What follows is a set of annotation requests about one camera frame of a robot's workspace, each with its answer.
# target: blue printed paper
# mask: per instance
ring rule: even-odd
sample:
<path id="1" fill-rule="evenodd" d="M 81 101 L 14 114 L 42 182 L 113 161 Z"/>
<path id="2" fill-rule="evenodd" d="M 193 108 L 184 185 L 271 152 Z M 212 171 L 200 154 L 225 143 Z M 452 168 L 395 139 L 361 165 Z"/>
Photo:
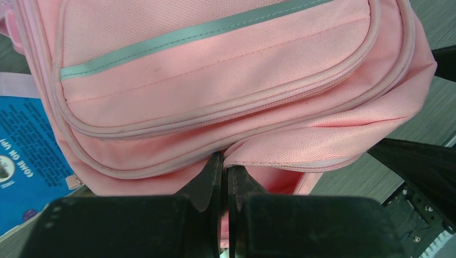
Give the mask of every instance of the blue printed paper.
<path id="1" fill-rule="evenodd" d="M 41 100 L 0 96 L 0 236 L 71 193 Z"/>

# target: pink fabric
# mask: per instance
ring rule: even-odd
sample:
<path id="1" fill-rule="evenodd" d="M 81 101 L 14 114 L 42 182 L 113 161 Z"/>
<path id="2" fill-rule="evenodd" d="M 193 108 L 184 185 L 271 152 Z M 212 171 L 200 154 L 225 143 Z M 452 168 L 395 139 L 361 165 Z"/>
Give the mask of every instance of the pink fabric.
<path id="1" fill-rule="evenodd" d="M 271 192 L 309 194 L 321 172 L 350 164 L 412 118 L 436 68 L 407 0 L 334 0 L 61 82 L 61 67 L 143 40 L 132 32 L 105 42 L 99 31 L 114 30 L 114 20 L 134 21 L 134 12 L 104 17 L 101 26 L 83 10 L 93 4 L 102 12 L 102 0 L 66 0 L 75 11 L 62 12 L 60 22 L 59 0 L 18 2 L 19 24 L 29 32 L 27 60 L 58 144 L 99 195 L 172 194 L 218 150 L 226 150 L 225 167 L 247 166 Z M 223 11 L 196 20 L 190 19 L 195 10 L 182 8 L 182 17 L 154 24 L 148 37 L 273 2 L 210 1 Z M 141 4 L 164 8 L 168 2 Z M 147 10 L 138 17 L 150 17 Z M 271 101 L 280 96 L 287 98 Z M 224 115 L 231 117 L 218 120 Z M 178 130 L 186 123 L 191 126 Z M 157 128 L 178 131 L 115 137 Z M 225 219 L 224 245 L 227 233 Z"/>
<path id="2" fill-rule="evenodd" d="M 10 0 L 0 1 L 0 34 L 11 38 L 13 47 L 19 54 L 25 53 Z"/>

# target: gray reflective stripe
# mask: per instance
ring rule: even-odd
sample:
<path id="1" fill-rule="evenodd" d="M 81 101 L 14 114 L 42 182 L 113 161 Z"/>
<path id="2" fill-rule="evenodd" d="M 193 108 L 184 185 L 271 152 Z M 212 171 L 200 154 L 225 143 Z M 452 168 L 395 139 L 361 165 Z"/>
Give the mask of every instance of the gray reflective stripe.
<path id="1" fill-rule="evenodd" d="M 97 74 L 165 49 L 265 22 L 330 1 L 332 0 L 290 0 L 208 23 L 183 28 L 112 51 L 77 66 L 62 68 L 60 78 L 61 80 L 65 80 Z"/>

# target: zipper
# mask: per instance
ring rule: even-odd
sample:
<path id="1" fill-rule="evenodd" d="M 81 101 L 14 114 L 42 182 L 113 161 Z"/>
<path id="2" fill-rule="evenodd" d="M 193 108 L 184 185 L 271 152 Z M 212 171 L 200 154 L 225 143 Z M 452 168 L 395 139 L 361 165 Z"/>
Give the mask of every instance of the zipper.
<path id="1" fill-rule="evenodd" d="M 129 136 L 122 136 L 122 135 L 119 136 L 119 134 L 100 136 L 99 134 L 93 134 L 93 133 L 90 133 L 90 132 L 87 132 L 87 131 L 83 131 L 83 132 L 81 132 L 80 130 L 78 130 L 78 131 L 80 131 L 81 133 L 83 133 L 83 134 L 85 134 L 87 136 L 91 136 L 91 137 L 98 138 L 98 139 L 104 139 L 104 140 L 138 140 L 138 139 L 143 139 L 143 138 L 162 136 L 162 135 L 166 135 L 166 134 L 179 133 L 179 132 L 188 131 L 188 130 L 196 129 L 196 128 L 203 127 L 203 126 L 208 126 L 208 125 L 213 125 L 213 124 L 217 124 L 217 123 L 222 123 L 222 122 L 225 122 L 225 121 L 228 121 L 228 120 L 231 120 L 231 119 L 236 119 L 236 118 L 239 118 L 239 117 L 243 117 L 243 116 L 246 116 L 248 114 L 252 114 L 252 113 L 255 113 L 255 112 L 258 112 L 258 111 L 262 111 L 262 110 L 266 110 L 266 109 L 269 109 L 269 108 L 273 108 L 273 107 L 276 107 L 276 106 L 285 105 L 285 104 L 288 104 L 288 103 L 291 103 L 291 102 L 294 102 L 294 101 L 298 101 L 298 100 L 303 99 L 305 97 L 312 97 L 312 96 L 315 96 L 315 95 L 320 94 L 322 92 L 325 92 L 325 91 L 331 89 L 332 87 L 334 87 L 335 85 L 337 85 L 338 83 L 342 82 L 346 78 L 348 78 L 361 64 L 362 64 L 362 61 L 360 61 L 359 64 L 356 67 L 352 68 L 345 75 L 343 75 L 343 76 L 337 78 L 336 80 L 334 80 L 334 81 L 332 81 L 330 83 L 327 83 L 327 84 L 325 84 L 323 86 L 320 86 L 318 88 L 312 89 L 312 93 L 303 92 L 303 93 L 294 95 L 292 97 L 288 97 L 288 98 L 285 98 L 285 99 L 282 99 L 282 100 L 279 100 L 279 101 L 271 102 L 271 103 L 266 104 L 266 105 L 260 105 L 260 106 L 254 107 L 252 109 L 248 109 L 248 110 L 245 110 L 245 111 L 242 111 L 242 112 L 238 112 L 238 113 L 235 113 L 235 114 L 223 116 L 223 117 L 216 118 L 216 119 L 210 119 L 210 120 L 207 120 L 207 121 L 204 121 L 204 122 L 193 123 L 193 124 L 189 124 L 189 125 L 186 125 L 186 126 L 181 126 L 181 127 L 177 127 L 177 128 L 173 128 L 173 129 L 165 129 L 165 130 L 156 130 L 156 129 L 154 129 L 154 127 L 150 127 L 150 128 L 147 129 L 149 132 L 138 133 L 138 134 L 129 135 Z"/>
<path id="2" fill-rule="evenodd" d="M 41 48 L 40 51 L 38 50 L 37 45 L 35 44 L 35 38 L 39 38 L 37 36 L 38 32 L 30 28 L 31 24 L 38 23 L 36 16 L 33 12 L 33 9 L 37 8 L 36 2 L 34 0 L 30 0 L 28 3 L 24 3 L 19 0 L 16 1 L 16 4 L 18 5 L 18 8 L 15 8 L 17 10 L 19 17 L 18 23 L 20 23 L 20 26 L 24 29 L 24 33 L 22 32 L 22 30 L 19 30 L 19 33 L 22 37 L 22 44 L 24 48 L 28 51 L 28 54 L 30 55 L 29 62 L 33 63 L 33 72 L 36 74 L 36 77 L 39 80 L 40 85 L 42 85 L 41 88 L 44 91 L 43 96 L 41 96 L 41 100 L 43 101 L 44 98 L 44 101 L 46 101 L 47 105 L 52 109 L 49 97 L 47 96 L 46 83 L 44 82 L 47 76 L 44 76 L 42 72 L 43 70 L 49 69 L 46 69 L 45 64 L 40 62 L 40 60 L 43 60 L 44 58 L 43 51 L 45 50 L 43 48 Z M 34 18 L 34 23 L 30 23 L 29 17 Z M 83 185 L 82 181 L 75 173 L 65 178 L 65 181 L 68 185 L 69 190 L 74 190 Z"/>

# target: gray surface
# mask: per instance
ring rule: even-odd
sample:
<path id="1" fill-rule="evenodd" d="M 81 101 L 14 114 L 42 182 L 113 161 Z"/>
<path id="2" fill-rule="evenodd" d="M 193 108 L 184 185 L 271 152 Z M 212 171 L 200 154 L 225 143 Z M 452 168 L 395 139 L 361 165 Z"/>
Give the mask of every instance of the gray surface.
<path id="1" fill-rule="evenodd" d="M 456 257 L 456 237 L 452 237 L 446 245 L 435 255 L 435 258 L 455 258 Z"/>
<path id="2" fill-rule="evenodd" d="M 456 45 L 456 1 L 411 0 L 433 49 Z M 23 56 L 8 39 L 0 37 L 0 71 L 28 73 Z M 443 144 L 456 131 L 456 85 L 436 78 L 423 111 L 391 134 L 391 137 Z M 365 155 L 346 168 L 326 173 L 312 194 L 367 196 L 384 201 L 402 183 L 379 162 Z M 13 258 L 24 243 L 31 224 L 0 242 L 0 257 Z"/>

